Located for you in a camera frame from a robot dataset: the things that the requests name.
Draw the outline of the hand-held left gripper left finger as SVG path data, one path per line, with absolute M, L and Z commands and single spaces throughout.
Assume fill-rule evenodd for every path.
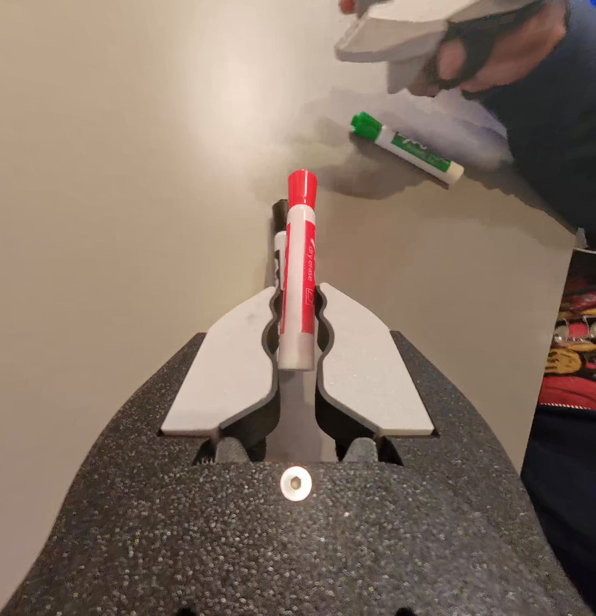
M 281 415 L 276 359 L 281 292 L 267 287 L 218 319 L 205 334 L 161 425 L 161 434 L 201 437 L 214 448 L 238 441 L 264 461 Z

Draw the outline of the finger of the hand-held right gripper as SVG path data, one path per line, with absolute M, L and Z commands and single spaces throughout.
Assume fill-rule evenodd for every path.
M 362 17 L 334 45 L 342 62 L 404 62 L 431 55 L 441 42 L 445 21 L 397 21 Z
M 456 23 L 515 13 L 541 4 L 543 1 L 356 1 L 356 23 L 368 19 Z

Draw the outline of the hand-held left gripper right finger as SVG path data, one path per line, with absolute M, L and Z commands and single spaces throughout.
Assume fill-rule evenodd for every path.
M 317 287 L 316 420 L 339 461 L 401 461 L 393 439 L 428 439 L 435 425 L 391 330 L 329 283 Z

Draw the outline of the green whiteboard marker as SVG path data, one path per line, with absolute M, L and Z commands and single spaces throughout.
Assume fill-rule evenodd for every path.
M 366 112 L 354 115 L 350 126 L 355 136 L 376 144 L 379 148 L 407 161 L 447 186 L 454 185 L 465 172 L 462 165 L 404 137 Z

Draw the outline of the red whiteboard marker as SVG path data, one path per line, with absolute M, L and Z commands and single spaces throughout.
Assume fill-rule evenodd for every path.
M 288 178 L 288 212 L 278 367 L 310 372 L 315 367 L 317 178 L 301 169 Z

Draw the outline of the black whiteboard marker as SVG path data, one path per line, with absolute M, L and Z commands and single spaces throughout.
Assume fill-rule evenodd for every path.
M 287 257 L 287 214 L 289 203 L 287 199 L 278 200 L 272 206 L 272 257 L 273 285 L 280 292 L 278 309 L 278 332 L 281 333 L 283 322 L 283 302 L 285 299 L 286 257 Z

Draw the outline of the person's right forearm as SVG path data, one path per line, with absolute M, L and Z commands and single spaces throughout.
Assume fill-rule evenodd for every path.
M 596 233 L 596 7 L 523 80 L 473 95 L 506 129 L 516 167 L 570 226 Z

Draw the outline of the person's right hand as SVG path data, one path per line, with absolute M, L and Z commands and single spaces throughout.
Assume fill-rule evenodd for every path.
M 568 1 L 546 1 L 539 12 L 497 38 L 482 67 L 457 87 L 469 96 L 521 81 L 534 71 L 564 39 Z M 456 38 L 441 42 L 433 69 L 424 67 L 407 89 L 420 97 L 435 97 L 449 90 L 443 82 L 458 81 L 466 64 L 464 43 Z

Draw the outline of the printed graphic shirt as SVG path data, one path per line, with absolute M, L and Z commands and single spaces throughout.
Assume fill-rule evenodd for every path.
M 572 251 L 538 404 L 596 412 L 596 251 Z

